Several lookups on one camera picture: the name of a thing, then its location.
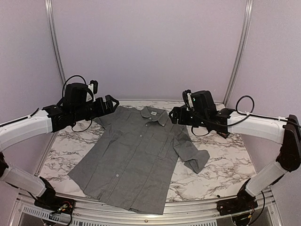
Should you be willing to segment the grey button-up shirt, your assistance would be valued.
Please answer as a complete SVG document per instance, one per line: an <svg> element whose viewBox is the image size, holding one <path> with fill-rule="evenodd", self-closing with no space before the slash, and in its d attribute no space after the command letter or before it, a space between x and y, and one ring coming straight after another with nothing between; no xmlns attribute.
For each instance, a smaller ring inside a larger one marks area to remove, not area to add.
<svg viewBox="0 0 301 226"><path fill-rule="evenodd" d="M95 122L104 133L68 175L85 195L110 206L161 215L178 159L199 173L210 157L164 109L119 106Z"/></svg>

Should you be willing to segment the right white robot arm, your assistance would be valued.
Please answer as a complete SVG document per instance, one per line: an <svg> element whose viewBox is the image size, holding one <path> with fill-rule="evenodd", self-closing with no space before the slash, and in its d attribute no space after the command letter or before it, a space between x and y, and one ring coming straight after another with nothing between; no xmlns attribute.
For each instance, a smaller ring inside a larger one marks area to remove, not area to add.
<svg viewBox="0 0 301 226"><path fill-rule="evenodd" d="M295 115L271 117L240 112L237 108L217 110L208 90L182 93L184 105L174 107L169 113L173 124L204 127L227 138L229 134L249 135L280 144L274 161L253 178L247 180L233 200L233 207L243 211L266 187L278 182L286 173L301 165L301 126Z"/></svg>

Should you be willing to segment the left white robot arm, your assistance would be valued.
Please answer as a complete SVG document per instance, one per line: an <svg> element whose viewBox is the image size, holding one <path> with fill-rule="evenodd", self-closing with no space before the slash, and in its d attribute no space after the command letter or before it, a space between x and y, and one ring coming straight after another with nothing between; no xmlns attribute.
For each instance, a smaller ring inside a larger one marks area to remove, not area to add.
<svg viewBox="0 0 301 226"><path fill-rule="evenodd" d="M98 82L89 83L65 82L62 97L55 105L37 109L34 113L1 124L0 150L4 151L17 143L42 134L55 133L77 122L92 121L95 118L116 111L119 101L111 95L95 97ZM59 206L59 198L54 188L44 179L34 176L22 169L10 166L0 155L0 179L13 187L29 192L36 200L42 202L48 209Z"/></svg>

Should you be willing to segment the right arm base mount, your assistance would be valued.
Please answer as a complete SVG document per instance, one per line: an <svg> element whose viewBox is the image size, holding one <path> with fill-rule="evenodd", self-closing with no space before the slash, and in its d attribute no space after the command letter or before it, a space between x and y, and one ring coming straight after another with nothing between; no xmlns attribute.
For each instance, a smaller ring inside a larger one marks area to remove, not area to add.
<svg viewBox="0 0 301 226"><path fill-rule="evenodd" d="M217 202L217 210L221 216L228 214L235 214L247 210L253 210L258 207L258 203L255 200L255 196L251 196L246 191L246 185L249 182L248 179L238 191L236 198L221 200Z"/></svg>

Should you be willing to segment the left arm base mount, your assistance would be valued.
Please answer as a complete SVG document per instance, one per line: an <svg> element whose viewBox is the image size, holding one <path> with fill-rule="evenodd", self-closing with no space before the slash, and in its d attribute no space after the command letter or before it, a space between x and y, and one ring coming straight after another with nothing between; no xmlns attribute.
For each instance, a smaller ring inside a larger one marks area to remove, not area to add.
<svg viewBox="0 0 301 226"><path fill-rule="evenodd" d="M52 210L54 214L72 214L75 201L73 199L57 196L56 191L51 184L42 177L40 177L40 179L45 184L46 190L41 196L35 198L34 205L47 210Z"/></svg>

